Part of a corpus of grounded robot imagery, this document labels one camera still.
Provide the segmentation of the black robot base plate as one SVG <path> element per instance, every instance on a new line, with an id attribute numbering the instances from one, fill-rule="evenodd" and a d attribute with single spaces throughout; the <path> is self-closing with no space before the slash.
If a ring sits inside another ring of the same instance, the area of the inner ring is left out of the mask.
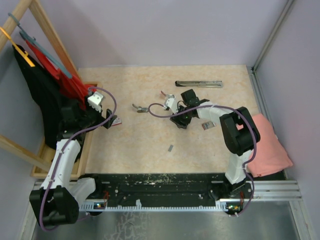
<path id="1" fill-rule="evenodd" d="M 249 179 L 228 191 L 223 173 L 132 173 L 96 174 L 99 180 L 89 200 L 102 200 L 108 207 L 214 207 L 222 199 L 249 199 Z"/>

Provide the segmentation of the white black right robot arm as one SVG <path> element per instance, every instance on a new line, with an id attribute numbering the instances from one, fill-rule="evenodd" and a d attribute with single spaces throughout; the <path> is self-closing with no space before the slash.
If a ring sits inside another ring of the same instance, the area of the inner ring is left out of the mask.
<path id="1" fill-rule="evenodd" d="M 192 118 L 220 125 L 224 143 L 230 152 L 223 192 L 227 197 L 235 198 L 245 184 L 247 165 L 255 159 L 257 143 L 261 140 L 249 110 L 243 106 L 234 109 L 199 99 L 193 89 L 183 92 L 181 98 L 183 105 L 173 94 L 166 96 L 164 102 L 164 109 L 172 111 L 170 120 L 179 129 L 186 129 Z"/>

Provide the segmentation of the large black chrome stapler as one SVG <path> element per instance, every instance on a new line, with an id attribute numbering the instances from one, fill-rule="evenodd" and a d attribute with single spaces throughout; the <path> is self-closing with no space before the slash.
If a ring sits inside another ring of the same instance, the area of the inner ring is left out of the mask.
<path id="1" fill-rule="evenodd" d="M 175 81 L 176 87 L 222 88 L 222 81 Z"/>

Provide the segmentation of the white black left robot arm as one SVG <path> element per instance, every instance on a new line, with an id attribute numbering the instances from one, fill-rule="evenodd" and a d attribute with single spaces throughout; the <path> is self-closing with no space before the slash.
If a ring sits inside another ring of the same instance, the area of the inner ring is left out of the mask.
<path id="1" fill-rule="evenodd" d="M 88 198 L 101 197 L 104 186 L 96 173 L 84 174 L 69 186 L 75 161 L 83 150 L 86 133 L 98 127 L 110 128 L 117 118 L 112 110 L 102 116 L 104 96 L 99 92 L 85 97 L 85 109 L 75 99 L 61 109 L 56 151 L 50 170 L 38 190 L 32 190 L 29 201 L 37 222 L 44 231 L 78 221 L 79 207 Z"/>

